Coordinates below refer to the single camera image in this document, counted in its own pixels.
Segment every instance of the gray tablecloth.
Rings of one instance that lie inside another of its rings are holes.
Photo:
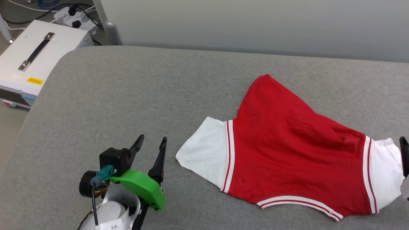
[[[0,175],[0,229],[76,229],[91,209],[78,183],[108,147],[145,141],[147,173],[168,137],[165,209],[143,229],[408,229],[401,197],[379,214],[336,222],[300,205],[262,210],[182,168],[175,154],[207,117],[229,120],[270,74],[316,112],[375,140],[409,136],[409,64],[263,54],[92,47],[65,55],[46,81]]]

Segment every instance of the yellow label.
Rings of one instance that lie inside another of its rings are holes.
[[[31,82],[31,83],[34,83],[34,84],[37,84],[37,85],[41,85],[44,82],[43,80],[40,80],[40,79],[37,79],[37,78],[32,78],[32,77],[29,77],[27,79],[27,81]]]

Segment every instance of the white electronic box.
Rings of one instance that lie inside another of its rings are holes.
[[[89,46],[85,30],[34,20],[0,56],[0,101],[30,109],[60,58]]]

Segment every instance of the red and white striped trim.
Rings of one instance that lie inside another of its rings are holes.
[[[372,139],[366,136],[364,152],[363,152],[364,157],[363,157],[363,164],[362,164],[362,172],[364,175],[365,189],[368,194],[369,202],[371,204],[372,213],[379,213],[379,210],[376,207],[376,199],[375,199],[375,195],[373,194],[372,185],[371,185],[371,177],[369,173],[369,169],[371,167],[371,161],[370,161],[371,144],[372,144]]]
[[[226,144],[227,144],[227,157],[226,157],[226,169],[225,169],[225,180],[223,188],[221,189],[222,192],[228,193],[231,178],[233,176],[234,170],[234,135],[233,135],[233,120],[229,120],[225,122],[226,128]]]
[[[257,205],[263,209],[269,206],[282,204],[296,204],[312,207],[314,209],[324,212],[328,216],[334,218],[336,221],[340,221],[344,217],[338,212],[334,211],[332,208],[326,206],[325,204],[319,201],[308,199],[301,196],[276,196],[257,203]]]

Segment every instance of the gray wall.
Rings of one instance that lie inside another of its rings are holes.
[[[123,45],[409,62],[409,0],[101,3]]]

